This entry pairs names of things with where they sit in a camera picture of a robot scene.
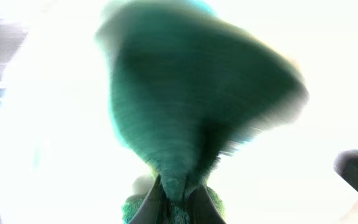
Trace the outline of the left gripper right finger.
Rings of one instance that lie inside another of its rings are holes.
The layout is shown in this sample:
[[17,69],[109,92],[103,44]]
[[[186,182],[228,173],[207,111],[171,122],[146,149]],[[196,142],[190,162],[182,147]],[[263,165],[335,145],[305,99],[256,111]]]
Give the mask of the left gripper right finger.
[[204,185],[195,189],[190,195],[190,223],[226,224]]

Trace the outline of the green yellow sponge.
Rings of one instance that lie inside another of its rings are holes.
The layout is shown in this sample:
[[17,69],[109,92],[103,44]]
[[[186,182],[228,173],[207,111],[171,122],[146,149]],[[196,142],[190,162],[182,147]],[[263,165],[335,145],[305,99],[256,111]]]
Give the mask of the green yellow sponge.
[[95,38],[114,128],[161,176],[163,223],[190,223],[191,193],[231,142],[294,122],[308,101],[285,57],[191,2],[126,2]]

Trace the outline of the white plate top blue stain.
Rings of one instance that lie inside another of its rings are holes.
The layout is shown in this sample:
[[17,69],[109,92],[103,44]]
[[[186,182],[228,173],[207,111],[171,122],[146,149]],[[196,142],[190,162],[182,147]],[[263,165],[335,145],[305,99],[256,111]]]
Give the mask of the white plate top blue stain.
[[[13,41],[0,87],[3,223],[121,223],[146,166],[108,122],[93,34],[120,1],[0,1]],[[358,148],[358,1],[198,1],[299,68],[311,98],[293,124],[262,126],[222,156],[209,185],[229,223],[358,223],[333,169]]]

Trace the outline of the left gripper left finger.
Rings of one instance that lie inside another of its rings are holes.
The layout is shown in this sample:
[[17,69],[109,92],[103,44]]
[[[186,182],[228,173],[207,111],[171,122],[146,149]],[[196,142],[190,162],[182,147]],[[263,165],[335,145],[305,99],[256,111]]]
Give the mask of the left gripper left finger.
[[165,219],[166,206],[167,198],[161,184],[161,176],[158,176],[128,224],[161,224]]

